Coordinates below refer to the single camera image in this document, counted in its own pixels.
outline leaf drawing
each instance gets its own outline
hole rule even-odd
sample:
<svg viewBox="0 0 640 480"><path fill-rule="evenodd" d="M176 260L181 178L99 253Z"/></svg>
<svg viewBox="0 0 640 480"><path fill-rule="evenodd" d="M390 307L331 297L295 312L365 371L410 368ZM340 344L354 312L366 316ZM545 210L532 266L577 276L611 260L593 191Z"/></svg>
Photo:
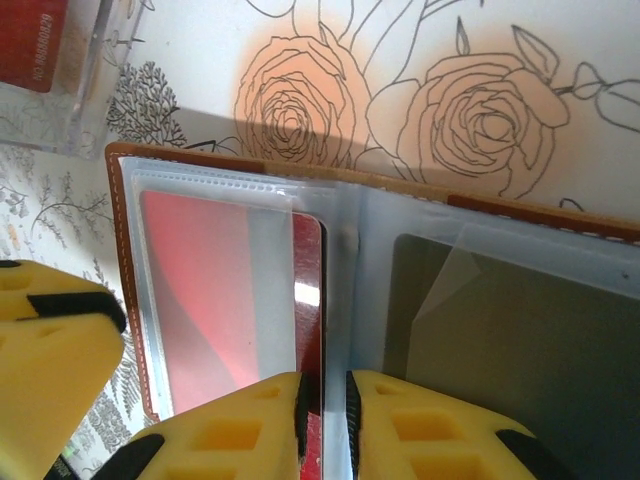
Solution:
<svg viewBox="0 0 640 480"><path fill-rule="evenodd" d="M141 5L150 12L156 11L156 6L153 4L153 0L141 0Z"/></svg>
<svg viewBox="0 0 640 480"><path fill-rule="evenodd" d="M373 138L393 157L398 156L398 136L419 89L416 79L394 82L380 90L367 108L367 122Z"/></svg>
<svg viewBox="0 0 640 480"><path fill-rule="evenodd" d="M319 0L296 0L293 4L292 22L293 30L299 37L313 37L322 41Z"/></svg>
<svg viewBox="0 0 640 480"><path fill-rule="evenodd" d="M558 54L527 30L517 25L511 28L522 58L546 83L550 83L560 65Z"/></svg>
<svg viewBox="0 0 640 480"><path fill-rule="evenodd" d="M104 240L103 227L114 228L113 218L109 212L107 193L89 190L84 198L78 198L73 190L73 178L70 172L60 177L58 188L54 190L49 175L40 179L38 193L40 211L31 223L31 236L36 225L51 232L63 248L67 247L62 230L57 220L62 220L73 230L76 240L83 239L83 230L95 240Z"/></svg>
<svg viewBox="0 0 640 480"><path fill-rule="evenodd" d="M322 0L320 3L320 22L326 25L340 42L353 23L355 0Z"/></svg>
<svg viewBox="0 0 640 480"><path fill-rule="evenodd" d="M173 89L154 62L140 68L127 63L109 107L107 125L123 141L182 147L187 139L173 118L178 110Z"/></svg>
<svg viewBox="0 0 640 480"><path fill-rule="evenodd" d="M133 338L128 330L123 334L123 339L125 350L120 365L111 377L111 392L115 399L122 401L124 410L131 419L134 408L140 404L140 379Z"/></svg>
<svg viewBox="0 0 640 480"><path fill-rule="evenodd" d="M78 426L72 437L73 441L77 441L82 448L82 451L87 452L96 443L95 436L91 431L91 426L85 418Z"/></svg>
<svg viewBox="0 0 640 480"><path fill-rule="evenodd" d="M122 65L119 58L125 58L125 49L131 48L131 44L135 42L144 43L144 40L140 40L139 38L121 39L120 32L117 29L113 30L111 37L106 38L102 42L102 59L109 65L120 68ZM118 48L123 50L123 52L118 54L118 52L116 52Z"/></svg>
<svg viewBox="0 0 640 480"><path fill-rule="evenodd" d="M469 37L467 36L460 17L458 17L458 25L456 27L456 50L458 51L458 55L469 55L471 53Z"/></svg>
<svg viewBox="0 0 640 480"><path fill-rule="evenodd" d="M229 136L222 140L206 140L204 142L194 143L193 145L187 145L186 149L197 148L203 150L203 147L210 147L211 153L220 153L222 155L234 155L239 156L242 149L240 140L238 137Z"/></svg>
<svg viewBox="0 0 640 480"><path fill-rule="evenodd" d="M367 18L373 13L382 0L350 0L351 9L347 29L338 38L340 45L352 50L355 35L360 31Z"/></svg>
<svg viewBox="0 0 640 480"><path fill-rule="evenodd" d="M375 95L404 71L415 45L424 2L380 2L354 37L351 51Z"/></svg>
<svg viewBox="0 0 640 480"><path fill-rule="evenodd" d="M596 96L596 109L610 124L640 133L640 80L622 80L605 86Z"/></svg>
<svg viewBox="0 0 640 480"><path fill-rule="evenodd" d="M571 92L580 100L588 100L595 97L603 85L604 81L598 75L596 68L587 62L582 62L573 76Z"/></svg>
<svg viewBox="0 0 640 480"><path fill-rule="evenodd" d="M438 13L440 10L448 7L449 5L453 5L454 3L458 3L462 0L433 0L425 2L424 9L422 10L422 15L420 20L426 20L431 15Z"/></svg>
<svg viewBox="0 0 640 480"><path fill-rule="evenodd" d="M118 303L122 306L122 294L121 291L116 291L116 289L111 285L109 280L102 270L100 263L98 262L97 257L93 257L93 272L84 271L82 272L82 277L86 280L91 280L92 282L100 283L103 287L111 292L111 294L117 299Z"/></svg>
<svg viewBox="0 0 640 480"><path fill-rule="evenodd" d="M284 17L293 8L295 0L247 0L249 5L267 17Z"/></svg>
<svg viewBox="0 0 640 480"><path fill-rule="evenodd" d="M558 203L558 206L560 208L567 208L569 210L578 210L580 212L584 212L584 208L582 208L582 206L572 198L565 197L561 199Z"/></svg>
<svg viewBox="0 0 640 480"><path fill-rule="evenodd" d="M6 146L0 149L0 203L7 205L11 215L24 218L29 214L26 185L31 185L34 167L33 152Z"/></svg>
<svg viewBox="0 0 640 480"><path fill-rule="evenodd" d="M20 117L15 105L0 104L0 135L6 138L27 138L24 120Z"/></svg>

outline plastic page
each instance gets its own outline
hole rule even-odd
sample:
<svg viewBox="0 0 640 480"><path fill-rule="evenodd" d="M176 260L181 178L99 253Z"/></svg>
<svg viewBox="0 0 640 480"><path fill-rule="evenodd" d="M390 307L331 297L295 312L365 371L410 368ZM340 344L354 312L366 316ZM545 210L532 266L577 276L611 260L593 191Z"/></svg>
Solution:
<svg viewBox="0 0 640 480"><path fill-rule="evenodd" d="M631 478L636 249L522 233L465 228L413 322L406 378L523 423L579 478Z"/></svg>
<svg viewBox="0 0 640 480"><path fill-rule="evenodd" d="M463 229L469 248L496 258L623 295L637 288L628 245L368 188L361 204L351 368L404 378L411 321Z"/></svg>
<svg viewBox="0 0 640 480"><path fill-rule="evenodd" d="M290 202L241 179L126 172L149 387L160 417L295 370Z"/></svg>
<svg viewBox="0 0 640 480"><path fill-rule="evenodd" d="M209 209L216 212L225 209L225 221L231 221L229 215L235 215L233 226L236 230L227 226L224 229L226 236L221 236L221 229L214 229L212 226L209 236L216 235L217 242L226 241L237 249L240 244L237 234L234 234L232 239L228 238L229 232L238 232L240 227L248 229L250 238L243 238L242 241L245 246L249 243L250 255L246 249L234 251L232 258L237 264L244 259L245 264L253 266L253 258L257 256L254 253L260 251L259 258L272 264L263 270L274 271L276 264L286 264L288 272L293 270L293 277L288 278L286 282L292 286L289 290L291 297L287 300L279 299L284 289L281 290L278 284L274 283L277 279L272 276L261 277L259 281L251 283L253 289L269 289L271 292L270 295L260 297L263 302L250 303L256 314L263 312L264 318L276 318L276 313L270 311L269 307L278 305L293 308L295 314L295 327L292 329L295 335L295 349L293 342L282 341L274 350L257 348L255 351L258 355L258 365L260 368L271 365L270 369L273 371L279 365L278 362L286 362L287 370L295 370L298 367L305 372L315 372L319 377L318 383L324 381L324 408L320 408L321 398L318 393L317 410L312 406L309 417L307 460L302 466L301 478L322 478L321 469L324 478L348 478L350 458L344 412L344 373L348 367L350 349L351 304L358 253L357 223L361 187L335 182L296 181L243 174L143 158L122 158L120 161L126 179L125 193L127 198L134 199L128 201L127 205L136 262L136 281L138 285L147 286L145 291L138 293L145 329L145 354L147 363L150 364L149 368L154 373L150 378L150 391L155 404L172 406L175 403L175 399L170 399L171 372L168 372L166 367L166 342L156 337L156 332L162 328L158 322L158 306L165 299L161 299L154 290L156 277L153 277L149 261L149 252L152 250L151 237L145 224L145 220L148 219L144 217L144 196L155 196L158 200L158 195L162 194L160 198L166 201L166 205L160 205L157 212L163 219L159 223L164 230L172 230L167 225L166 214L171 213L179 202L188 201L193 205L200 202L202 205L198 208L204 209L205 214ZM141 192L144 195L138 201ZM188 210L179 211L183 213L182 216L191 216L195 215L198 208L189 207ZM198 222L198 228L202 228L202 224L206 222L212 222L212 215L205 216L206 218ZM172 249L172 252L193 250L194 234L186 234L184 229L180 229L173 235L176 242L181 242L182 246ZM193 252L191 259L200 266L203 263L195 262ZM236 265L233 278L242 271ZM283 319L291 318L291 310L289 317L277 318L278 325L281 325ZM258 346L265 341L268 343L272 338L271 331L270 323L256 322L256 334L262 339ZM195 352L196 344L191 342L190 345ZM260 356L261 351L267 350L273 355L267 355L266 358ZM164 415L170 415L172 411L173 408L165 411Z"/></svg>

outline rose drawing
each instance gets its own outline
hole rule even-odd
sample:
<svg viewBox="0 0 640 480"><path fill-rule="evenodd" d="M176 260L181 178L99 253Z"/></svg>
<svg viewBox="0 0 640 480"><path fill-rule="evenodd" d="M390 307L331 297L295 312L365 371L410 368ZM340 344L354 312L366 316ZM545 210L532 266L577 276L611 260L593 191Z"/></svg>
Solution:
<svg viewBox="0 0 640 480"><path fill-rule="evenodd" d="M445 58L423 85L410 80L381 91L368 118L393 97L406 105L397 136L377 135L375 121L373 136L414 177L482 179L483 187L510 198L533 188L553 154L555 129L569 122L565 103L508 53Z"/></svg>
<svg viewBox="0 0 640 480"><path fill-rule="evenodd" d="M350 168L369 138L367 84L331 31L272 37L244 74L235 119L247 156Z"/></svg>

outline yellow foam block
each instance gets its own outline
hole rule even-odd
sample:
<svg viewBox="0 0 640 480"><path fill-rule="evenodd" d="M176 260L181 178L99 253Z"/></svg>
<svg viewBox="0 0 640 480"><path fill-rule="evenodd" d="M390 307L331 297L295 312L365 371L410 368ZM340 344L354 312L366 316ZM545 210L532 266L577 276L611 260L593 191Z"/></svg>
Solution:
<svg viewBox="0 0 640 480"><path fill-rule="evenodd" d="M113 374L114 302L87 280L0 262L0 478L41 480Z"/></svg>
<svg viewBox="0 0 640 480"><path fill-rule="evenodd" d="M146 428L121 450L136 440L164 438L144 460L138 480L298 479L294 412L300 379L299 373L268 378ZM119 469L137 468L128 458L144 456L121 454L95 478L118 478Z"/></svg>
<svg viewBox="0 0 640 480"><path fill-rule="evenodd" d="M372 371L354 371L361 480L535 480L496 436L503 415Z"/></svg>

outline red card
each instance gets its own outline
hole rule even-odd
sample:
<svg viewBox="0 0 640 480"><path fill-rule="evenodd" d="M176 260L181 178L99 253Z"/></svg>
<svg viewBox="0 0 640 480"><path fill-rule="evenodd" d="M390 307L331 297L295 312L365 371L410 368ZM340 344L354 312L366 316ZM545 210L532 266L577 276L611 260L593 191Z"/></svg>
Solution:
<svg viewBox="0 0 640 480"><path fill-rule="evenodd" d="M141 195L155 307L175 413L259 380L247 207L147 191ZM322 227L293 214L296 367L312 378L301 478L321 477Z"/></svg>
<svg viewBox="0 0 640 480"><path fill-rule="evenodd" d="M51 90L68 0L0 0L0 81Z"/></svg>

